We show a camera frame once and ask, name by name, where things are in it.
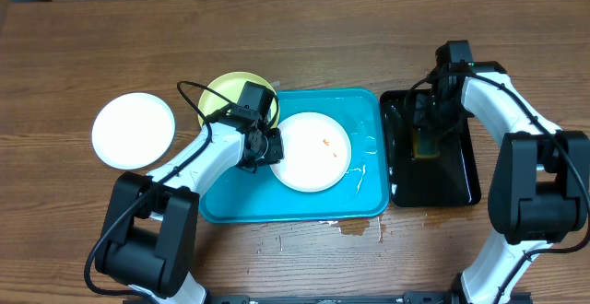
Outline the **green and yellow sponge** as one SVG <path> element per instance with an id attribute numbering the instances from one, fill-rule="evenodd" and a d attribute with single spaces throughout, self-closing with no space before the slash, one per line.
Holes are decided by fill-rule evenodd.
<path id="1" fill-rule="evenodd" d="M 414 159 L 438 158 L 440 136 L 426 128 L 414 128 L 412 131 L 412 155 Z"/>

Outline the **white plate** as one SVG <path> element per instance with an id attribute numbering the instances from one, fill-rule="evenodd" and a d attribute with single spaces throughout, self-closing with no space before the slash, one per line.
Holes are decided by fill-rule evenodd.
<path id="1" fill-rule="evenodd" d="M 98 113 L 91 130 L 97 157 L 119 170 L 136 170 L 162 157 L 175 135 L 171 108 L 152 94 L 121 95 Z"/>
<path id="2" fill-rule="evenodd" d="M 316 193 L 337 184 L 352 157 L 348 134 L 333 118 L 319 112 L 291 115 L 278 125 L 284 158 L 271 166 L 290 189 Z"/>

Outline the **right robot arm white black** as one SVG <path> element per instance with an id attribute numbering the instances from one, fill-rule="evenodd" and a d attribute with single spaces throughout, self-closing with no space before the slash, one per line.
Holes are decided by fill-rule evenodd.
<path id="1" fill-rule="evenodd" d="M 468 41 L 448 41 L 435 52 L 424 78 L 427 94 L 404 100 L 409 155 L 436 158 L 446 135 L 477 118 L 500 153 L 490 192 L 492 231 L 476 260 L 454 281 L 457 303 L 507 303 L 518 280 L 544 254 L 568 254 L 589 243 L 560 247 L 571 232 L 589 227 L 589 138 L 564 131 L 536 111 L 497 62 L 476 62 Z"/>

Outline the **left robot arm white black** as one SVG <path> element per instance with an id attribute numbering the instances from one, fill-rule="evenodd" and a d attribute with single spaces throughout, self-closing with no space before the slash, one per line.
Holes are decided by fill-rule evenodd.
<path id="1" fill-rule="evenodd" d="M 200 199 L 231 168 L 255 173 L 283 159 L 277 113 L 277 94 L 247 81 L 167 164 L 123 173 L 85 262 L 87 288 L 126 303 L 208 303 L 191 274 Z"/>

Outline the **black plastic tray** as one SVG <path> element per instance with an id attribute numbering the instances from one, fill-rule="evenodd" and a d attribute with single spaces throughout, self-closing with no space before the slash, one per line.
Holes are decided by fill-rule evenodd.
<path id="1" fill-rule="evenodd" d="M 414 159 L 405 96 L 405 90 L 390 90 L 379 100 L 392 203 L 397 207 L 477 204 L 481 189 L 467 121 L 460 145 L 440 147 L 438 158 Z"/>

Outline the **blue plastic tray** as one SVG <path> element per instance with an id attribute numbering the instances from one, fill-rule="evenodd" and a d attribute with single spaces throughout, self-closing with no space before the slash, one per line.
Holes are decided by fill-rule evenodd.
<path id="1" fill-rule="evenodd" d="M 290 189 L 269 166 L 224 172 L 200 202 L 200 213 L 219 224 L 374 217 L 389 202 L 384 135 L 376 96 L 364 88 L 279 91 L 281 121 L 319 112 L 342 125 L 351 143 L 343 178 L 316 193 Z"/>

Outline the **yellow-green plate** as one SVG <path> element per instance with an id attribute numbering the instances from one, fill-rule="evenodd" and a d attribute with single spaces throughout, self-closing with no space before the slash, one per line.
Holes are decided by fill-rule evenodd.
<path id="1" fill-rule="evenodd" d="M 224 74 L 214 79 L 208 85 L 208 87 L 223 97 L 226 97 L 230 101 L 238 103 L 246 82 L 252 82 L 257 85 L 264 86 L 275 93 L 273 87 L 264 78 L 249 72 L 231 72 Z M 198 101 L 197 107 L 205 116 L 208 116 L 214 111 L 222 109 L 227 104 L 228 102 L 226 100 L 218 97 L 208 90 L 205 90 Z M 280 107 L 277 104 L 277 101 L 273 99 L 266 116 L 266 126 L 269 128 L 275 128 L 278 124 L 279 114 Z M 245 128 L 248 126 L 248 123 L 244 123 L 241 118 L 239 118 L 237 115 L 232 115 L 230 112 L 228 112 L 225 116 L 220 117 L 218 122 L 224 123 L 228 126 L 237 127 L 238 131 L 241 132 L 244 132 Z"/>

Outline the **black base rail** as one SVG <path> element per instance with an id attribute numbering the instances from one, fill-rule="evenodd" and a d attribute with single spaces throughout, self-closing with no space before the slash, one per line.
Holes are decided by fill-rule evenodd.
<path id="1" fill-rule="evenodd" d="M 413 291 L 403 295 L 344 297 L 269 297 L 250 298 L 245 295 L 213 296 L 208 291 L 206 304 L 460 304 L 464 301 L 455 292 Z"/>

